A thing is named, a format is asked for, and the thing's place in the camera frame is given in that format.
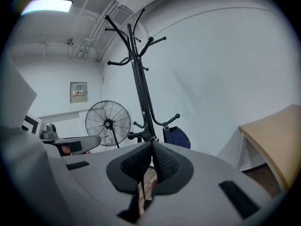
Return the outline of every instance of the ceiling light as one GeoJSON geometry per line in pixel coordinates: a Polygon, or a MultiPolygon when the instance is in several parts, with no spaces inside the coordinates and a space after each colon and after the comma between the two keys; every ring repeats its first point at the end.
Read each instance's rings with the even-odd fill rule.
{"type": "Polygon", "coordinates": [[[72,5],[71,1],[66,0],[33,0],[23,10],[21,15],[35,11],[60,11],[69,12],[72,5]]]}

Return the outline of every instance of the fan stand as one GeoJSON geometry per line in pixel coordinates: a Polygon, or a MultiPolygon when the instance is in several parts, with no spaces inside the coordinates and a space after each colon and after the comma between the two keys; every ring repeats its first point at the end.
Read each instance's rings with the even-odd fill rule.
{"type": "Polygon", "coordinates": [[[105,117],[106,119],[104,120],[103,126],[105,126],[107,129],[111,130],[114,136],[114,140],[116,143],[117,148],[119,148],[119,144],[116,138],[116,134],[115,134],[115,129],[114,129],[114,122],[113,120],[111,120],[110,118],[105,117]]]}

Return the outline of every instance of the blue bag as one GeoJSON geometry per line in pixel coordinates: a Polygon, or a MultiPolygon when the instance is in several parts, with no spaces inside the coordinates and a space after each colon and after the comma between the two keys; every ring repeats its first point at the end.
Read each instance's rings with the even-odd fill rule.
{"type": "Polygon", "coordinates": [[[190,149],[191,144],[186,134],[177,126],[169,128],[168,124],[163,123],[164,142],[178,145],[190,149]]]}

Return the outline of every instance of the black metal coat rack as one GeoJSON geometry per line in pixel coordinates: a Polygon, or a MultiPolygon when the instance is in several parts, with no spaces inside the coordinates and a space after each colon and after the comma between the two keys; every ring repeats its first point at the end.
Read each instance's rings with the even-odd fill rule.
{"type": "MultiPolygon", "coordinates": [[[[143,116],[143,125],[140,125],[135,121],[134,121],[134,125],[138,126],[141,129],[144,129],[144,130],[139,133],[129,132],[127,138],[132,140],[136,137],[142,137],[144,141],[152,141],[152,140],[157,140],[152,122],[154,121],[159,126],[163,126],[163,123],[160,123],[155,119],[153,107],[151,104],[151,97],[150,97],[149,89],[148,89],[145,74],[144,74],[144,70],[148,71],[149,69],[143,67],[141,58],[145,54],[145,52],[149,46],[152,46],[160,41],[166,40],[166,37],[163,37],[156,41],[154,41],[153,37],[149,37],[144,48],[141,50],[140,53],[138,52],[136,40],[139,42],[141,42],[141,40],[139,40],[138,38],[135,37],[135,29],[136,29],[137,23],[138,23],[141,15],[143,14],[144,11],[145,11],[145,9],[143,8],[134,23],[133,29],[131,28],[131,24],[127,24],[127,34],[124,31],[121,31],[120,29],[118,29],[117,26],[114,24],[114,22],[110,19],[110,17],[108,15],[104,16],[104,18],[113,27],[113,29],[105,28],[105,30],[117,32],[117,34],[120,36],[120,38],[126,45],[127,51],[128,51],[128,57],[124,58],[119,63],[108,61],[107,64],[123,66],[123,65],[126,65],[128,62],[131,62],[132,68],[133,68],[133,73],[134,73],[134,78],[135,78],[136,89],[137,89],[138,98],[139,98],[139,103],[140,103],[140,107],[141,107],[141,112],[142,112],[142,116],[143,116]]],[[[167,124],[170,124],[171,122],[173,122],[175,119],[177,119],[179,117],[180,117],[180,115],[176,114],[173,118],[171,118],[169,121],[167,121],[167,124]]]]}

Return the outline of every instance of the electrical panel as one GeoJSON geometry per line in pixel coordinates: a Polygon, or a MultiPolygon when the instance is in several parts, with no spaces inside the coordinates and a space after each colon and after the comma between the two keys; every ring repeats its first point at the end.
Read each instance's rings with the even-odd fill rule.
{"type": "Polygon", "coordinates": [[[88,101],[87,82],[70,83],[70,103],[80,103],[88,101]]]}

